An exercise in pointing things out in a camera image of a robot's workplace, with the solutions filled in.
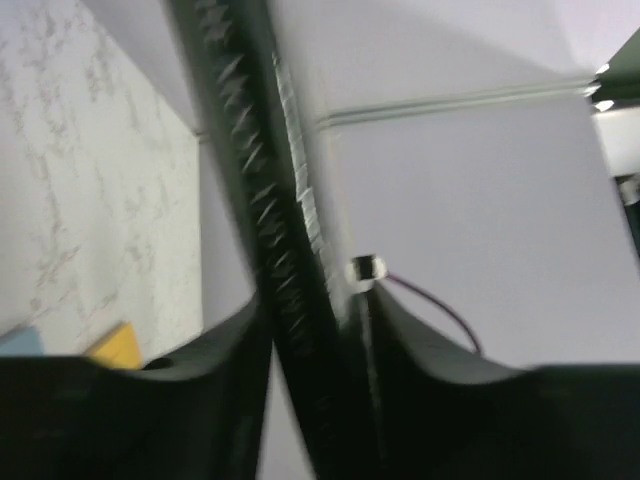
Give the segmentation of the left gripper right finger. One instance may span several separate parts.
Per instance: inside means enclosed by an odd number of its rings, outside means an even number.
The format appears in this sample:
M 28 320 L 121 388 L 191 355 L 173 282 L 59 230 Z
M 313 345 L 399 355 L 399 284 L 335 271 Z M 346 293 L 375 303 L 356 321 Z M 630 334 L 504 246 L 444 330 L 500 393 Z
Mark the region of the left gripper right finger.
M 635 479 L 639 368 L 518 369 L 470 352 L 375 287 L 386 472 L 394 479 Z

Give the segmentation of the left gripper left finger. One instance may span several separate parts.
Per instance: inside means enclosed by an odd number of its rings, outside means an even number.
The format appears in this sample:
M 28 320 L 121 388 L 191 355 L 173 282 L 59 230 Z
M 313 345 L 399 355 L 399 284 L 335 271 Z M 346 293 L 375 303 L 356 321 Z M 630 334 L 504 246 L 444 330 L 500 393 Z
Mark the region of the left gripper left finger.
M 252 479 L 271 339 L 257 299 L 140 370 L 1 361 L 5 479 Z

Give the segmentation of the black Moon and Sixpence book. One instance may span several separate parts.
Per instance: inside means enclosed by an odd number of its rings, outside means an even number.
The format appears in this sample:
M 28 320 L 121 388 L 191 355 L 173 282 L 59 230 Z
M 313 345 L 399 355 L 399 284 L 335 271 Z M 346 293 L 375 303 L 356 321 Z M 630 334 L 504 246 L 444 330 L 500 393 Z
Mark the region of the black Moon and Sixpence book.
M 172 1 L 168 9 L 314 473 L 379 479 L 362 310 L 320 220 L 269 7 Z

